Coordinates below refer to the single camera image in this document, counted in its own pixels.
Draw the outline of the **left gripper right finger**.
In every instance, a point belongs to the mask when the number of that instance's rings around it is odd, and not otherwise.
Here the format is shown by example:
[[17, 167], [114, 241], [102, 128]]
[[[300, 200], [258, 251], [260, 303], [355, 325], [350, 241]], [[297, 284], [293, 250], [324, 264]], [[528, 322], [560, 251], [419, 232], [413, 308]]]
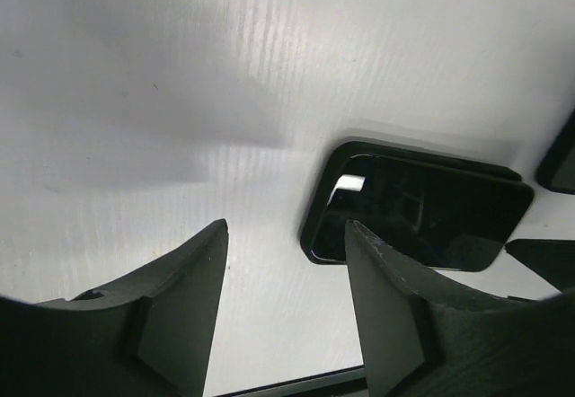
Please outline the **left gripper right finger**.
[[571, 396], [574, 294], [493, 296], [348, 222], [345, 251], [372, 396]]

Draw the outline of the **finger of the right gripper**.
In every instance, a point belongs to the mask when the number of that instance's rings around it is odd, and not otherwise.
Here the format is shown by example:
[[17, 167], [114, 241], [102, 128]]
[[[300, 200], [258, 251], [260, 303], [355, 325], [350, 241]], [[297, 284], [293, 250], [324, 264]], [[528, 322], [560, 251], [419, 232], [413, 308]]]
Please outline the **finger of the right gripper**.
[[546, 299], [574, 291], [574, 241], [516, 239], [505, 244], [505, 252], [555, 288]]

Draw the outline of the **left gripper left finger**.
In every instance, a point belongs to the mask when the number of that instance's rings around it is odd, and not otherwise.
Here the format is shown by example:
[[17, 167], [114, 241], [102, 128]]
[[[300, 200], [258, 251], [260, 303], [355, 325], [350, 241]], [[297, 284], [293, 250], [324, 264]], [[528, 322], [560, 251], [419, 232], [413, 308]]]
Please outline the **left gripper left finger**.
[[70, 299], [1, 301], [4, 396], [200, 396], [228, 226]]

